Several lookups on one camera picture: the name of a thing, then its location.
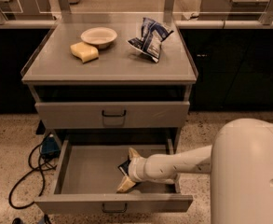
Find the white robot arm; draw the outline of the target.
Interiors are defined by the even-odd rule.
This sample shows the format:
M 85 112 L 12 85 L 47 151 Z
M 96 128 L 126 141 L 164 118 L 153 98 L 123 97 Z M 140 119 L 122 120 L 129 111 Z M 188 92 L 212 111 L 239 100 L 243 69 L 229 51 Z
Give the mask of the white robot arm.
M 211 224 L 273 224 L 273 123 L 236 119 L 211 146 L 142 157 L 134 148 L 118 166 L 126 192 L 149 181 L 172 184 L 179 174 L 208 174 Z

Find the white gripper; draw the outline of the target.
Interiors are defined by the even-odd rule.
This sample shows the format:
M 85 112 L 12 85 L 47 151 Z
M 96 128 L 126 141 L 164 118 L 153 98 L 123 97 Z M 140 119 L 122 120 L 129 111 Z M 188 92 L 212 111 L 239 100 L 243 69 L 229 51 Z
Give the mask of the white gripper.
M 133 147 L 129 148 L 129 176 L 124 176 L 117 187 L 117 192 L 124 193 L 129 189 L 133 188 L 135 182 L 144 182 L 145 172 L 144 167 L 146 165 L 146 158 L 141 157 L 136 149 Z

